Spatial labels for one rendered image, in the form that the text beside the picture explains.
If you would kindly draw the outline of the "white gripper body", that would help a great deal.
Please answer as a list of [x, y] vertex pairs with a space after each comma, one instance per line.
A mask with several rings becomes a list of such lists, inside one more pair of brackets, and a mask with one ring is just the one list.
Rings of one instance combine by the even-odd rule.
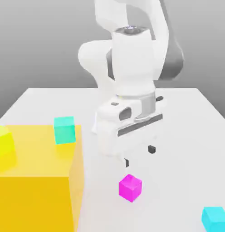
[[132, 150], [140, 144], [149, 145], [163, 131], [163, 114], [155, 114], [147, 121], [135, 123], [121, 128], [117, 133], [116, 154]]

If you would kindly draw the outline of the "small magenta cube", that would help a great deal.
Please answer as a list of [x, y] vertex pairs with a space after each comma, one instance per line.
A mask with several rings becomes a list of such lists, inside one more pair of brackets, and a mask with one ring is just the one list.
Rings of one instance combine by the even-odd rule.
[[128, 174], [119, 182], [119, 195], [129, 202], [134, 202], [142, 192], [142, 181]]

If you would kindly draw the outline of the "small turquoise cube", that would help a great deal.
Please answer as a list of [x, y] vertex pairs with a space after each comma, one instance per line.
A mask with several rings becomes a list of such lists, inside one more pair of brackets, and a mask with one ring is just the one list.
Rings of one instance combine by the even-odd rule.
[[75, 123], [73, 116], [54, 118], [54, 136], [57, 145], [76, 142]]

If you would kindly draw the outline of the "small cyan cube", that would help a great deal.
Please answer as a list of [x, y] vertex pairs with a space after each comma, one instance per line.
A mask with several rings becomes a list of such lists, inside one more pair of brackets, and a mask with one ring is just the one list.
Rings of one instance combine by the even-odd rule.
[[225, 210], [223, 207], [204, 207], [201, 221], [206, 232], [225, 232]]

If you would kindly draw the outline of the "small yellow cube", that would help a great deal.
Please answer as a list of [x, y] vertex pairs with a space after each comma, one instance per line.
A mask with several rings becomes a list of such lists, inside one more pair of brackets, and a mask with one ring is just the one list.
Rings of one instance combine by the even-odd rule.
[[0, 164], [9, 165], [15, 158], [15, 143], [11, 131], [0, 126]]

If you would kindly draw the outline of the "large yellow box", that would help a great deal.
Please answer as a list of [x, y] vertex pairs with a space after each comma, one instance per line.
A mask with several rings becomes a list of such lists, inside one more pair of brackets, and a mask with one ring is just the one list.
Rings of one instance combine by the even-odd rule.
[[0, 164], [0, 232], [78, 232], [84, 168], [76, 142], [57, 145], [50, 125], [10, 125], [15, 158]]

